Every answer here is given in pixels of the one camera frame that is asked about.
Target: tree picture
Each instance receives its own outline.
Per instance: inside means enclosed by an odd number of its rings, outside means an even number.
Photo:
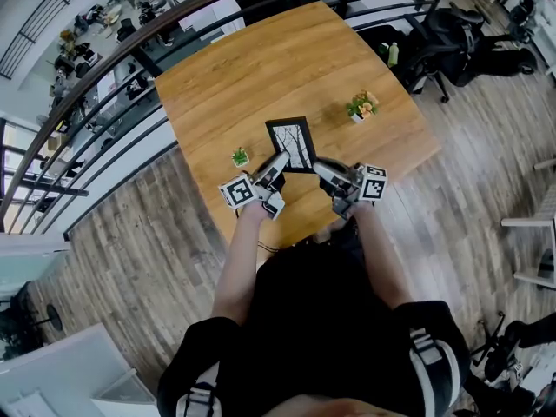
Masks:
[[[289,153],[286,170],[312,173],[316,156],[305,118],[268,121],[267,127],[276,152]]]

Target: black pants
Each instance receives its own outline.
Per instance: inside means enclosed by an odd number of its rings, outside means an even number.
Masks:
[[[467,377],[464,389],[473,397],[481,417],[522,417],[532,412],[535,394],[523,387],[512,392],[490,387],[473,374]]]
[[[520,338],[520,348],[532,348],[533,346],[556,341],[556,313],[550,314],[535,323],[521,324],[517,334]]]
[[[70,178],[74,178],[77,176],[77,172],[75,171],[75,169],[80,169],[83,166],[83,162],[74,162],[71,167],[69,167],[69,170],[66,171],[66,176],[70,177]]]

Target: green bottle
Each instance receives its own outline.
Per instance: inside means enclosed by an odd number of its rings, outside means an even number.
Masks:
[[[392,42],[390,50],[388,51],[388,68],[392,68],[398,64],[398,54],[400,54],[398,44],[396,42]]]
[[[390,50],[390,47],[388,46],[388,43],[382,42],[379,45],[379,55],[380,56],[385,56],[386,54],[388,54],[389,50]]]

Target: desk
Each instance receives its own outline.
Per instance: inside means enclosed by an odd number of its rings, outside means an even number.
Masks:
[[[114,70],[111,70],[106,76],[96,84],[96,91],[98,94],[98,102],[100,102],[104,97],[106,97],[110,92],[116,89],[116,76],[114,75]],[[106,105],[101,109],[101,113],[105,113],[108,109],[112,108],[117,102],[117,97],[112,97]]]
[[[218,184],[255,171],[274,149],[265,121],[305,116],[318,156],[385,167],[391,182],[439,149],[422,114],[390,70],[324,3],[283,12],[223,38],[156,79],[156,87],[216,226],[229,241],[235,215]],[[346,103],[361,89],[380,113],[353,122]],[[284,248],[337,219],[316,175],[286,174],[286,208],[261,241]]]

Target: hand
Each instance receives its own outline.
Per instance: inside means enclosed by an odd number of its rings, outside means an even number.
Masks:
[[[368,215],[371,212],[374,212],[374,207],[372,202],[358,201],[349,208],[347,213],[349,216],[355,216],[355,219],[357,219],[358,216]]]
[[[268,211],[263,208],[261,201],[252,201],[243,208],[240,217],[260,224],[268,218]]]

